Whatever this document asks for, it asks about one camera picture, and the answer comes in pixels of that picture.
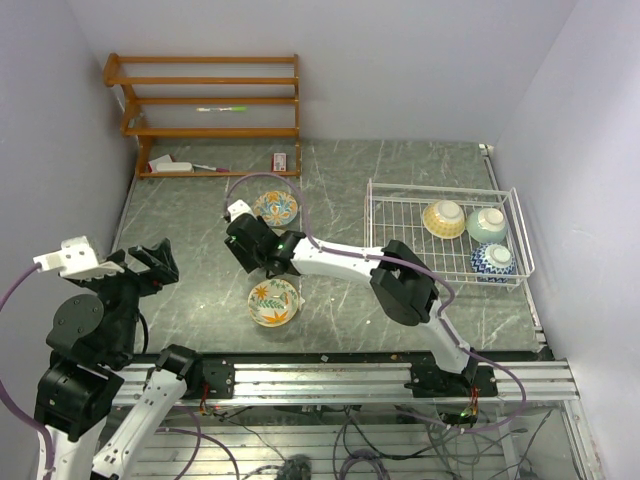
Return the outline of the light teal ribbed bowl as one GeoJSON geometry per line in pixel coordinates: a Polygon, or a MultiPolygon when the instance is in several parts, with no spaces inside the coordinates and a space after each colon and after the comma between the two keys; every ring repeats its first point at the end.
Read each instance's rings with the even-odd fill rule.
{"type": "Polygon", "coordinates": [[[496,208],[474,210],[467,216],[466,230],[480,244],[500,243],[507,235],[506,219],[496,208]]]}

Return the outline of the yellow sun pattern bowl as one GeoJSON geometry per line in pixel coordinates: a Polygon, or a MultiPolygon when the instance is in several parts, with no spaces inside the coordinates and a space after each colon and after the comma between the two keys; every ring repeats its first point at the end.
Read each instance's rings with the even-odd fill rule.
{"type": "Polygon", "coordinates": [[[439,200],[426,207],[422,222],[429,233],[441,239],[461,236],[466,225],[462,207],[450,200],[439,200]]]}

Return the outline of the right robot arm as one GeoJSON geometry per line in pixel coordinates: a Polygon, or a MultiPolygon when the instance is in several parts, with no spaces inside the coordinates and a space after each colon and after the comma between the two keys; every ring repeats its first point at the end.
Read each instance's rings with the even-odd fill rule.
{"type": "Polygon", "coordinates": [[[413,327],[426,352],[411,363],[405,387],[417,398],[495,396],[494,369],[481,365],[476,351],[445,315],[437,276],[404,243],[383,248],[351,247],[319,241],[305,233],[276,234],[251,213],[228,213],[225,245],[249,273],[326,276],[365,285],[385,315],[413,327]]]}

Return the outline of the red geometric pattern bowl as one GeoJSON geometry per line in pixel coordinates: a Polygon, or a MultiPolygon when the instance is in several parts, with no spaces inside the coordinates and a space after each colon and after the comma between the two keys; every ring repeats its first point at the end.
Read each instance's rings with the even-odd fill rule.
{"type": "Polygon", "coordinates": [[[515,257],[511,251],[497,243],[485,243],[475,248],[470,256],[470,265],[474,273],[493,274],[499,280],[503,276],[515,273],[515,257]]]}

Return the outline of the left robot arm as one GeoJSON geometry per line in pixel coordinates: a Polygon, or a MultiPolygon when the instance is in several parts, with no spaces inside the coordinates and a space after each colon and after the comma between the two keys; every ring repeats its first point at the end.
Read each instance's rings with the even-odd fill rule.
{"type": "Polygon", "coordinates": [[[83,289],[56,311],[46,343],[50,365],[38,387],[38,473],[44,479],[126,479],[145,443],[182,399],[229,399],[235,372],[170,345],[147,370],[140,396],[106,442],[97,442],[132,364],[141,298],[179,279],[171,242],[133,246],[102,257],[85,236],[34,257],[39,271],[83,289]]]}

